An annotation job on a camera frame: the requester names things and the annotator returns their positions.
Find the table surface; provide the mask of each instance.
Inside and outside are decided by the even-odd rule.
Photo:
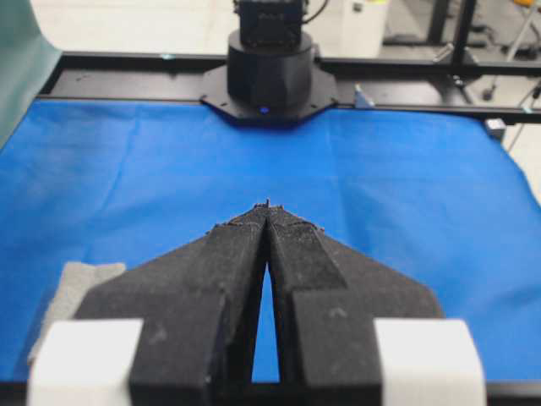
[[[0,152],[0,381],[26,379],[66,261],[134,267],[267,198],[429,285],[489,380],[541,379],[541,209],[480,123],[330,110],[239,128],[202,106],[36,101]],[[277,377],[270,302],[267,283],[257,381]]]

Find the white floor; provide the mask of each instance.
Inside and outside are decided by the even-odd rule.
[[[312,0],[312,10],[322,0]],[[332,0],[330,9],[309,25],[308,31],[325,56],[374,58],[431,58],[428,48],[380,49],[387,34],[410,32],[423,35],[404,0],[358,0],[364,11],[347,14],[352,0]],[[227,36],[238,23],[232,0],[31,0],[44,34],[57,47],[70,51],[225,53]],[[484,1],[484,12],[501,6],[502,0]],[[389,4],[389,19],[385,16]],[[479,103],[490,78],[470,86]],[[534,85],[525,78],[505,78],[490,105],[514,106]],[[504,147],[517,128],[509,128]],[[541,202],[541,126],[527,126],[511,152],[527,175]]]

